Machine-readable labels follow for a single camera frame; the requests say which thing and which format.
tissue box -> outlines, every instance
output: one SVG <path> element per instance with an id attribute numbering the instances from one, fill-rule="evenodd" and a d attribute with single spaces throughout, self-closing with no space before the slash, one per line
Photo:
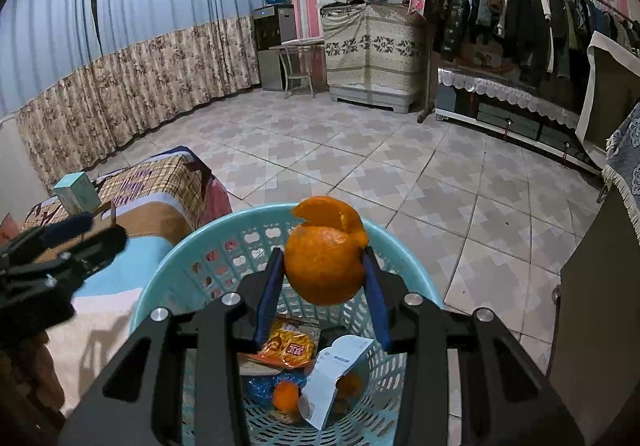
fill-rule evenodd
<path id="1" fill-rule="evenodd" d="M 92 213 L 100 206 L 100 198 L 94 185 L 83 171 L 65 175 L 53 187 L 53 192 L 69 215 Z"/>

orange plastic wrapper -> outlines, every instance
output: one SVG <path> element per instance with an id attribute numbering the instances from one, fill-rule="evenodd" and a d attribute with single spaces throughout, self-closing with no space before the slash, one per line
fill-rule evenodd
<path id="1" fill-rule="evenodd" d="M 262 350 L 248 357 L 263 365 L 299 368 L 311 361 L 319 339 L 317 321 L 279 314 L 273 319 L 269 339 Z"/>

teal plastic basket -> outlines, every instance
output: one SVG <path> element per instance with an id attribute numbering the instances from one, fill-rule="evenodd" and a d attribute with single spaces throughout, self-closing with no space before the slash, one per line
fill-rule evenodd
<path id="1" fill-rule="evenodd" d="M 212 299 L 235 290 L 243 276 L 264 270 L 271 250 L 283 249 L 290 233 L 302 222 L 291 214 L 294 206 L 271 204 L 234 213 L 185 238 L 167 254 L 140 295 L 131 331 L 157 307 L 167 307 L 174 314 L 201 309 Z M 442 306 L 429 275 L 411 252 L 385 230 L 369 220 L 363 222 L 380 267 L 402 276 L 409 291 L 418 292 Z M 341 324 L 351 334 L 375 339 L 362 290 L 345 304 L 318 307 L 300 298 L 285 279 L 278 312 L 315 318 L 324 326 Z M 190 350 L 182 393 L 182 443 L 185 446 L 194 445 L 195 360 L 196 350 Z M 367 363 L 369 377 L 360 400 L 349 414 L 322 430 L 319 443 L 318 432 L 311 426 L 285 425 L 245 398 L 245 417 L 252 444 L 391 445 L 402 397 L 405 355 L 390 356 L 376 342 L 367 354 Z"/>

basket rim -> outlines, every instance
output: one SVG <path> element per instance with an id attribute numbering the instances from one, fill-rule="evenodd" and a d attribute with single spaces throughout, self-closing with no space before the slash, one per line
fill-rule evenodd
<path id="1" fill-rule="evenodd" d="M 164 258 L 158 264 L 156 268 L 156 272 L 151 277 L 151 280 L 147 282 L 147 284 L 143 287 L 140 292 L 140 296 L 136 300 L 136 304 L 134 307 L 134 311 L 131 317 L 131 322 L 129 324 L 129 334 L 133 333 L 133 331 L 137 328 L 137 326 L 142 323 L 142 321 L 148 316 L 148 314 L 142 314 L 142 301 L 145 299 L 145 296 L 151 290 L 156 282 L 158 282 L 158 278 L 160 277 L 161 271 L 164 269 L 167 262 L 170 262 L 174 255 L 179 254 L 184 248 L 186 248 L 191 242 L 192 238 L 198 238 L 201 233 L 209 232 L 213 227 L 223 226 L 225 224 L 233 223 L 236 219 L 244 219 L 246 217 L 250 217 L 253 214 L 258 214 L 262 212 L 282 212 L 284 210 L 290 212 L 295 206 L 299 203 L 279 203 L 279 204 L 265 204 L 264 206 L 255 206 L 253 208 L 249 208 L 246 210 L 238 211 L 235 213 L 228 214 L 226 216 L 220 217 L 219 219 L 212 220 L 208 224 L 202 226 L 195 230 L 191 235 L 188 235 L 186 238 L 182 239 L 171 251 L 169 251 Z M 420 273 L 419 282 L 422 284 L 421 289 L 419 289 L 419 293 L 432 302 L 436 304 L 440 308 L 444 308 L 442 297 L 438 289 L 436 288 L 433 280 L 429 276 L 429 273 L 421 264 L 421 262 L 414 256 L 414 254 L 409 251 L 407 246 L 405 246 L 398 238 L 389 233 L 384 228 L 375 225 L 369 219 L 362 219 L 362 223 L 369 234 L 375 234 L 385 240 L 389 240 L 395 245 L 397 248 L 401 249 L 402 253 L 406 257 L 406 259 L 411 264 L 411 267 L 414 271 Z"/>

white ruffled cloth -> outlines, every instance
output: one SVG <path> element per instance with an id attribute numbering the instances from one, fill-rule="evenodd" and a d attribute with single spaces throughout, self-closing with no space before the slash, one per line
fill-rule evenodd
<path id="1" fill-rule="evenodd" d="M 537 112 L 541 116 L 546 116 L 552 121 L 557 121 L 569 128 L 575 128 L 578 124 L 579 115 L 575 112 L 533 96 L 526 90 L 510 87 L 493 80 L 469 76 L 459 71 L 438 69 L 438 82 L 447 87 L 464 89 L 468 90 L 468 92 L 475 92 L 476 94 L 485 94 L 490 98 L 505 101 L 510 105 L 526 108 L 531 112 Z"/>

